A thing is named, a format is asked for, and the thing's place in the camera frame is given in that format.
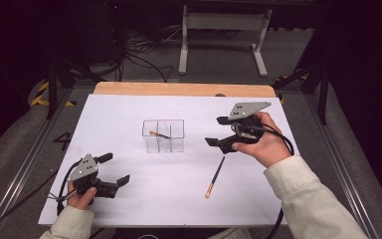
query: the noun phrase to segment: beige jacket sleeve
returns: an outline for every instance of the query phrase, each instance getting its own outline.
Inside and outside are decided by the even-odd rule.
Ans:
[[[352,215],[324,186],[300,156],[265,171],[295,239],[367,238]]]
[[[89,239],[95,214],[67,206],[40,239]]]

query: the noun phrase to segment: hand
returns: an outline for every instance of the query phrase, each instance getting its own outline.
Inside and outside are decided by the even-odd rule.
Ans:
[[[258,112],[255,113],[255,115],[260,119],[261,123],[267,124],[279,133],[282,133],[268,113]],[[290,152],[284,141],[278,136],[268,132],[265,132],[257,143],[245,144],[242,142],[235,142],[232,145],[232,148],[236,151],[253,156],[264,167],[270,167],[273,164],[290,157]]]
[[[74,189],[74,183],[69,182],[68,183],[68,191],[71,192]],[[97,189],[95,187],[91,187],[84,195],[80,195],[79,193],[76,193],[76,195],[72,196],[70,199],[68,199],[68,205],[75,207],[80,210],[87,210],[89,207],[89,203],[95,198],[95,195],[97,193]]]

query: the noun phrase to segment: white paper sheet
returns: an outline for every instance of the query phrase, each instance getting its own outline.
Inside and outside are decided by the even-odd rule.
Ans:
[[[281,209],[255,159],[226,154],[209,199],[204,197],[222,159],[218,147],[205,137],[232,135],[228,125],[218,125],[235,103],[272,102],[264,112],[288,137],[298,153],[278,99],[213,97],[144,97],[90,95],[51,191],[58,194],[70,166],[91,153],[113,153],[98,166],[106,182],[130,174],[116,198],[96,198],[90,210],[99,227],[229,227],[275,224]],[[184,120],[184,152],[147,153],[141,135],[145,120]],[[48,199],[39,224],[57,218],[57,203]]]

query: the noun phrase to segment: transparent container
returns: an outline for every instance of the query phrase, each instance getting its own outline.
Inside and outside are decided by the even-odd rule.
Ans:
[[[182,119],[149,119],[142,124],[147,152],[182,152],[184,136]]]

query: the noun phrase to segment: wooden edge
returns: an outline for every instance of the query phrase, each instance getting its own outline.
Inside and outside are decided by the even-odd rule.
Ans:
[[[271,86],[132,82],[101,82],[95,86],[94,94],[190,97],[215,97],[220,95],[241,98],[276,97],[275,90]]]

